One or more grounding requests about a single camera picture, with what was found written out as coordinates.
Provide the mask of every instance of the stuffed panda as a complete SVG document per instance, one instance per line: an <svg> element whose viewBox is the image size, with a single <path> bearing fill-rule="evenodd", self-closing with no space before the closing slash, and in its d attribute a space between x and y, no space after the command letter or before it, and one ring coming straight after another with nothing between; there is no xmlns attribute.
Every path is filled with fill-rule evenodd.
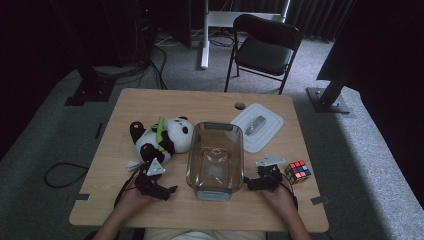
<svg viewBox="0 0 424 240"><path fill-rule="evenodd" d="M157 124L145 129L141 122L130 125L130 134L141 163L150 165L156 158L165 163L175 153L190 149L194 126L186 117L159 118Z"/></svg>

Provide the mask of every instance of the tripod base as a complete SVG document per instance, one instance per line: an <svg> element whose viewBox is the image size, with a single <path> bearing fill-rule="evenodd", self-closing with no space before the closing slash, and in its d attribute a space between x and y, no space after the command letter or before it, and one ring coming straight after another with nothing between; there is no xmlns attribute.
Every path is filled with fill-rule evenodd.
<svg viewBox="0 0 424 240"><path fill-rule="evenodd" d="M101 84L96 90L87 91L82 81L74 96L68 97L65 106L83 106L85 102L107 102L112 94L116 79L101 78Z"/></svg>
<svg viewBox="0 0 424 240"><path fill-rule="evenodd" d="M336 101L331 105L321 104L320 99L324 91L325 88L306 88L306 92L316 112L342 113L346 115L351 113L351 110L346 106L341 95L339 95Z"/></svg>

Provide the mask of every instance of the person's arm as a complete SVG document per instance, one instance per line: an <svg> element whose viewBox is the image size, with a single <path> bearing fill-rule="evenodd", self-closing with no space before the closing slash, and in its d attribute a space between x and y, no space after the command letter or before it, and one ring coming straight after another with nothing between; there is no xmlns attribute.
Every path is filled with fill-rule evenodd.
<svg viewBox="0 0 424 240"><path fill-rule="evenodd" d="M283 178L282 184L290 188L290 183L287 179ZM296 206L293 202L293 197L289 190L283 186L278 186L274 192L263 190L262 194L284 221L293 240L311 239L308 231L306 230L305 224L297 212Z"/></svg>
<svg viewBox="0 0 424 240"><path fill-rule="evenodd" d="M128 219L156 200L153 197L141 195L134 185L136 177L128 184L127 190L122 194L115 209L100 227L93 240L113 240Z"/></svg>

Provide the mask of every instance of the table leg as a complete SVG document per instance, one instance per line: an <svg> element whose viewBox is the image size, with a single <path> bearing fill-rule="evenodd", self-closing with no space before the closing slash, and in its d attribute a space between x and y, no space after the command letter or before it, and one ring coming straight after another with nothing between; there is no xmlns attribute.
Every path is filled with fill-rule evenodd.
<svg viewBox="0 0 424 240"><path fill-rule="evenodd" d="M202 63L200 67L202 69L208 68L209 61L209 0L205 0L205 23L204 23L204 34L203 34L203 50L202 50Z"/></svg>

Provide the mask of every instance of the black chair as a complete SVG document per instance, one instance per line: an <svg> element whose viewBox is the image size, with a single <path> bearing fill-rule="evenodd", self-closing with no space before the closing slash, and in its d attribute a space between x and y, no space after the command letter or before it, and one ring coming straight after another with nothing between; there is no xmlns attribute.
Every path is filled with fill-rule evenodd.
<svg viewBox="0 0 424 240"><path fill-rule="evenodd" d="M268 77L281 82L278 94L283 92L293 60L302 41L302 34L293 26L242 14L234 20L234 46L231 52L225 90L227 92L233 61L240 70ZM248 37L239 47L240 33Z"/></svg>

